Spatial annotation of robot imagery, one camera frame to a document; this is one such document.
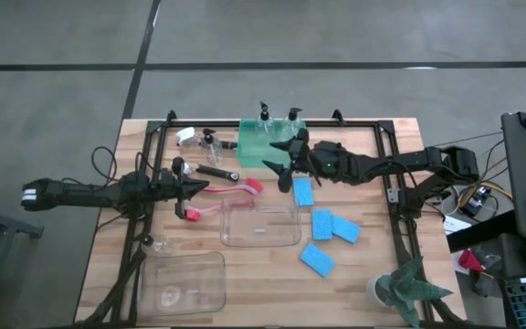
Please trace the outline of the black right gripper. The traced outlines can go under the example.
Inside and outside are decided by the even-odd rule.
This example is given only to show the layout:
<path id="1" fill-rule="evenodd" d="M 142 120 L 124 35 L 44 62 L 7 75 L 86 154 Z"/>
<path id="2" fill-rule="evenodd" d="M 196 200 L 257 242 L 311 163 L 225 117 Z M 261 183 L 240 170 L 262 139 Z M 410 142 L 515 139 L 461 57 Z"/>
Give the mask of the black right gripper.
<path id="1" fill-rule="evenodd" d="M 273 148 L 285 151 L 290 159 L 287 168 L 283 164 L 276 164 L 267 160 L 262 161 L 266 167 L 279 177 L 278 187 L 280 192 L 288 193 L 291 190 L 293 185 L 292 174 L 294 172 L 308 174 L 321 186 L 320 176 L 311 161 L 309 141 L 309 131 L 306 128 L 300 128 L 298 133 L 287 141 L 277 141 L 269 144 Z"/>

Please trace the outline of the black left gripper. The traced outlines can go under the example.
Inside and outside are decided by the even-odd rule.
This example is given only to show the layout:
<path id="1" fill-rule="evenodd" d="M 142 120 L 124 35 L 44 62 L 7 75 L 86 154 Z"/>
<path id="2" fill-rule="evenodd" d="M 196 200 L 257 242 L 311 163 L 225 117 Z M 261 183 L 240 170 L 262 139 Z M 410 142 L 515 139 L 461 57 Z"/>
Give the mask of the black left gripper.
<path id="1" fill-rule="evenodd" d="M 155 197 L 157 200 L 165 201 L 175 199 L 174 213 L 180 219 L 186 219 L 184 200 L 191 200 L 198 193 L 209 186 L 207 180 L 185 178 L 184 187 L 182 176 L 184 173 L 184 160 L 175 157 L 170 170 L 163 168 L 160 177 L 155 184 Z"/>

